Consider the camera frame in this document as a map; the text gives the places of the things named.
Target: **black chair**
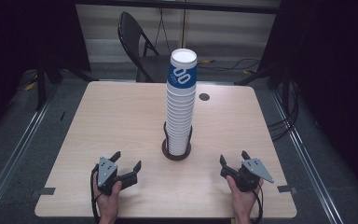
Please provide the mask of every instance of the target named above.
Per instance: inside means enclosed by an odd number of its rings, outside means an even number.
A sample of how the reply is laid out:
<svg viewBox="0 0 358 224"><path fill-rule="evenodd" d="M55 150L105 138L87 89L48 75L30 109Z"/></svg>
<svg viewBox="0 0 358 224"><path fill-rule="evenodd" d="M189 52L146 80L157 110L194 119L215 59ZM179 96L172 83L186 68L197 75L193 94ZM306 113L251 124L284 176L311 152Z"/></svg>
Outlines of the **black chair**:
<svg viewBox="0 0 358 224"><path fill-rule="evenodd" d="M117 32L121 45L138 69L136 81L166 83L171 56L159 55L142 27L130 13L121 13ZM145 41L142 56L140 56L140 49L142 50L142 46L140 47L141 37ZM149 49L153 51L152 56L147 55Z"/></svg>

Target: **wooden table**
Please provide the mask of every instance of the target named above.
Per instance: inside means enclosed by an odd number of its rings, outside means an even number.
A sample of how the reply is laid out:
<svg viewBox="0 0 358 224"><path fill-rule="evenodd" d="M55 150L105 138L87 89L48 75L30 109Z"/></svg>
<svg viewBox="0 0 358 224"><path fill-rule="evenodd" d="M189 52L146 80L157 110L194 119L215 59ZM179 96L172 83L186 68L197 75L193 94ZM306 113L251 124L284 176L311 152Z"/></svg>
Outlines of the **wooden table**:
<svg viewBox="0 0 358 224"><path fill-rule="evenodd" d="M202 101L201 93L210 95ZM100 156L121 151L118 174L138 160L138 184L119 196L119 217L231 218L231 194L220 176L220 155L241 167L241 152L260 158L274 184L265 181L264 217L294 217L296 207L272 145L255 92L250 87L198 84L191 153L170 161L161 152L165 139L166 85L91 82L46 183L53 195L41 195L40 217L92 217L90 172ZM257 204L252 217L257 217Z"/></svg>

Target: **human hand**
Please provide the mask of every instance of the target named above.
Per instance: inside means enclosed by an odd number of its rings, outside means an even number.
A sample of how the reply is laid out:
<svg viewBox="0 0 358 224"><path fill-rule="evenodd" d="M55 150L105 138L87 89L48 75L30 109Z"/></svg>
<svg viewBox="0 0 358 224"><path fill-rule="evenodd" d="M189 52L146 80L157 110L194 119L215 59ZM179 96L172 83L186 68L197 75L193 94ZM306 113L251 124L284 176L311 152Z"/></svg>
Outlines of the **human hand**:
<svg viewBox="0 0 358 224"><path fill-rule="evenodd" d="M98 208L100 209L101 220L100 224L115 223L118 215L118 194L121 191L121 181L118 181L112 187L112 194L110 196L102 194L97 187L98 172L94 174L94 196L96 198Z"/></svg>
<svg viewBox="0 0 358 224"><path fill-rule="evenodd" d="M235 223L236 224L249 224L251 220L251 212L252 208L255 204L255 196L249 190L247 192L241 192L237 185L235 184L235 180L228 175L226 177L229 188L231 189L232 195L232 206L234 209ZM263 185L263 179L260 178L259 185ZM255 193L258 194L260 191L260 187L255 189Z"/></svg>

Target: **white wall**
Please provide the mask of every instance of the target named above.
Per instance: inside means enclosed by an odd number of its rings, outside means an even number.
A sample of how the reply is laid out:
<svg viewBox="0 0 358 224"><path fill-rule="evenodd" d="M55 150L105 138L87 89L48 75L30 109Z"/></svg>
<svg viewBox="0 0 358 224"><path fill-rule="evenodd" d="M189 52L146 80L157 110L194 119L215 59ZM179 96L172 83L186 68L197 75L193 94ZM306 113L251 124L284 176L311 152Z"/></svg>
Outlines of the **white wall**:
<svg viewBox="0 0 358 224"><path fill-rule="evenodd" d="M197 0L195 2L277 7L279 0ZM129 62L117 37L118 16L128 11L144 28L154 43L159 24L159 10L143 7L106 7L77 5L77 14L91 63ZM186 48L195 50L200 59L238 60L261 58L269 38L274 15L163 9L164 25L171 50L180 48L182 25L185 25ZM158 51L169 53L160 29Z"/></svg>

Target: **stack of cups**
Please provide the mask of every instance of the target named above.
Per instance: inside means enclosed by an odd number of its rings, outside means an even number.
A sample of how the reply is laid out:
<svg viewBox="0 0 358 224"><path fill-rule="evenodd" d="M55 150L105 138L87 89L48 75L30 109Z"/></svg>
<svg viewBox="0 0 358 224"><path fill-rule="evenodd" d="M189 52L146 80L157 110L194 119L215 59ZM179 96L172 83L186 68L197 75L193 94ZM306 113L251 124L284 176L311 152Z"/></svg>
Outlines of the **stack of cups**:
<svg viewBox="0 0 358 224"><path fill-rule="evenodd" d="M197 54L176 49L171 55L167 81L168 151L173 156L186 153L196 96Z"/></svg>

